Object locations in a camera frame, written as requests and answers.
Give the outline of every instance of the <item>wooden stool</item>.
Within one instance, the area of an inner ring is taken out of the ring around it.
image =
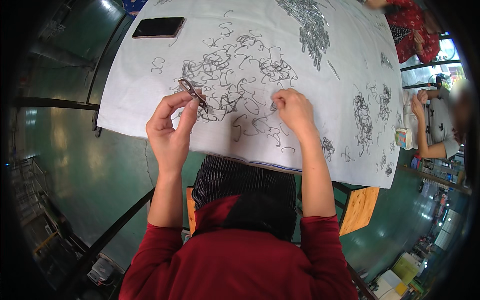
[[[380,188],[368,187],[352,190],[336,181],[333,181],[332,185],[347,195],[345,204],[335,199],[335,205],[343,209],[339,222],[340,236],[367,226],[372,218]]]

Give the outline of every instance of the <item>black phone screen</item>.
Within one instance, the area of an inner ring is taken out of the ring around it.
[[[170,17],[158,19],[141,20],[132,37],[142,36],[168,36],[174,37],[177,35],[184,18]]]

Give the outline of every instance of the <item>red floral clothing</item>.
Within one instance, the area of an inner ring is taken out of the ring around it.
[[[438,40],[438,34],[430,35],[423,27],[425,19],[423,17],[421,8],[412,0],[387,1],[402,8],[402,10],[395,14],[385,15],[388,24],[408,28],[412,31],[398,45],[395,46],[398,55],[398,61],[403,63],[417,53],[415,50],[415,42],[413,41],[413,30],[418,30],[425,40],[425,43],[423,44],[423,54],[417,54],[419,60],[423,63],[431,62],[440,51],[440,42]]]

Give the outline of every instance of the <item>red shirt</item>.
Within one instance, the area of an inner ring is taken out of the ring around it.
[[[425,19],[421,8],[412,0],[387,0],[393,5],[402,7],[397,13],[385,15],[390,25],[395,25],[411,30],[418,30],[423,37],[423,54],[418,55],[419,60],[423,63],[431,62],[440,51],[440,42],[438,34],[430,35],[423,27]],[[403,63],[410,57],[415,55],[415,42],[413,41],[413,32],[406,36],[398,45],[395,45],[398,55],[398,61]]]
[[[239,196],[195,212],[199,235],[148,224],[120,299],[358,299],[337,217],[300,222],[301,249],[270,233],[222,229]]]

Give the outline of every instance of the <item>green epoxy floor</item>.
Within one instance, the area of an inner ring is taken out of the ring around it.
[[[117,6],[106,11],[99,3],[88,1],[75,7],[67,19],[71,26],[54,38],[54,43],[89,59],[98,57],[122,16]],[[86,23],[102,26],[85,30],[81,24]],[[100,66],[91,103],[100,102],[109,66],[130,23],[127,17],[112,41]],[[39,65],[63,66],[48,59],[40,59]],[[84,87],[86,74],[75,68],[38,69],[29,95],[84,102],[88,91]],[[156,159],[147,141],[108,131],[96,138],[91,131],[92,115],[86,110],[23,108],[18,116],[25,156],[35,155],[48,172],[53,201],[88,245],[150,191],[158,177]],[[204,156],[189,153],[182,172],[184,188],[193,185]],[[401,150],[399,163],[409,164],[411,156],[411,151]],[[432,223],[421,215],[431,215],[434,204],[417,192],[419,184],[420,179],[398,171],[392,189],[380,191],[370,224],[340,238],[347,261],[357,271],[369,272],[367,281],[389,267],[403,250],[409,251],[418,237],[430,230]],[[188,226],[186,212],[184,225]],[[104,252],[128,267],[145,229],[144,208]],[[294,241],[300,241],[298,228]]]

